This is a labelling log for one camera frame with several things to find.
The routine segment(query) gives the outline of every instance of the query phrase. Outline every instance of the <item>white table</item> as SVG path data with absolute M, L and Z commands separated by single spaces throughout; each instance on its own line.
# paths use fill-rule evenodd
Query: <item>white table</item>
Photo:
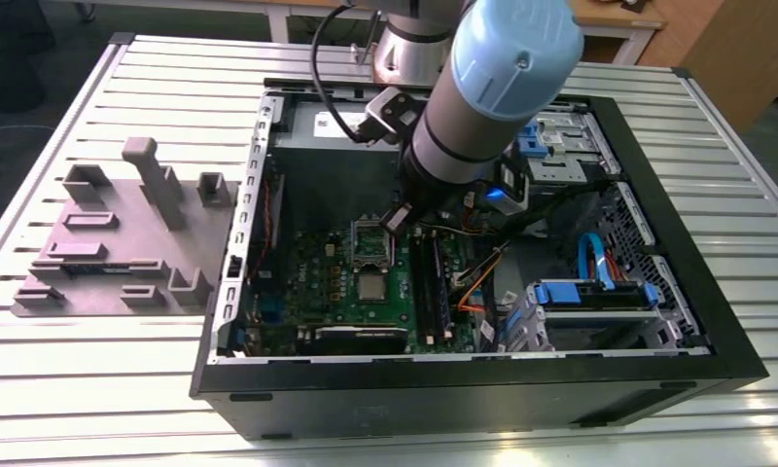
M 582 65 L 568 93 L 618 103 L 770 378 L 610 429 L 247 444 L 187 398 L 202 317 L 25 318 L 9 311 L 74 163 L 136 178 L 150 135 L 178 179 L 238 180 L 264 77 L 307 78 L 307 46 L 138 36 L 110 45 L 0 220 L 0 461 L 103 465 L 776 465 L 778 189 L 691 81 Z M 328 80 L 364 80 L 320 48 Z
M 48 0 L 72 2 L 72 0 Z M 255 13 L 267 16 L 270 27 L 270 41 L 279 44 L 290 43 L 287 32 L 287 17 L 318 17 L 323 18 L 331 11 L 326 7 L 287 5 L 282 3 L 254 2 L 244 0 L 94 0 L 91 3 L 103 5 L 126 5 L 132 7 L 178 8 L 183 10 L 203 10 L 215 12 Z M 76 3 L 78 12 L 87 15 L 91 12 L 84 4 Z M 339 18 L 362 19 L 370 18 L 368 10 L 348 10 Z M 651 41 L 656 32 L 650 27 L 658 27 L 656 23 L 646 23 L 648 28 L 632 26 L 592 26 L 583 25 L 582 31 L 586 36 L 611 37 L 622 39 L 622 45 L 612 59 L 614 65 L 632 65 Z

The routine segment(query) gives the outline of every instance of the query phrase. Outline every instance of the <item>orange wire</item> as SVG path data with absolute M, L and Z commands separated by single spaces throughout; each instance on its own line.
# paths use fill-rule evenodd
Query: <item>orange wire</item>
M 483 271 L 483 273 L 480 274 L 480 276 L 478 277 L 478 279 L 475 279 L 475 282 L 471 284 L 471 287 L 468 287 L 468 290 L 466 291 L 466 293 L 462 296 L 460 301 L 458 302 L 458 310 L 460 311 L 483 311 L 483 308 L 480 307 L 475 307 L 475 306 L 466 306 L 466 300 L 468 300 L 468 296 L 471 295 L 471 293 L 474 292 L 474 290 L 478 288 L 478 285 L 480 285 L 480 282 L 483 282 L 483 279 L 486 278 L 487 275 L 490 275 L 490 272 L 492 271 L 492 269 L 495 268 L 495 265 L 499 263 L 499 261 L 502 261 L 502 255 L 499 254 L 498 258 L 495 259 L 495 261 L 492 262 L 492 264 L 487 267 L 487 269 Z

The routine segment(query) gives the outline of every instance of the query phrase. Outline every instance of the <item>motherboard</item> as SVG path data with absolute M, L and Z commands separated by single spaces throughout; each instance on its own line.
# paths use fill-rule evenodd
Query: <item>motherboard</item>
M 250 301 L 259 353 L 472 350 L 471 320 L 454 319 L 447 306 L 448 277 L 466 262 L 452 233 L 395 238 L 362 218 L 347 230 L 295 231 L 288 249 L 284 290 Z M 439 273 L 416 273 L 426 269 Z

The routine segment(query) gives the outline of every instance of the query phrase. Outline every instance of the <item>wooden table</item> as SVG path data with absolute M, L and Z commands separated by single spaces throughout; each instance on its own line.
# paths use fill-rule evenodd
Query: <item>wooden table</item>
M 267 15 L 270 41 L 287 44 L 287 17 L 324 17 L 342 4 L 340 0 L 94 0 L 92 3 L 184 10 L 260 13 Z M 615 38 L 622 44 L 611 63 L 632 65 L 651 36 L 664 26 L 664 19 L 648 5 L 639 15 L 623 10 L 619 3 L 596 0 L 567 0 L 586 36 Z M 340 18 L 368 19 L 370 11 L 352 9 Z

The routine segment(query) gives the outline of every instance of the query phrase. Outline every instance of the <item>red wire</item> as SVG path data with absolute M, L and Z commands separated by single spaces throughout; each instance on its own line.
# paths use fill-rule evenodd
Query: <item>red wire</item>
M 262 248 L 262 253 L 259 253 L 259 258 L 256 258 L 256 264 L 254 265 L 252 272 L 247 276 L 247 279 L 252 279 L 259 272 L 262 267 L 262 260 L 264 259 L 264 254 L 270 249 L 270 186 L 267 181 L 264 181 L 264 248 Z

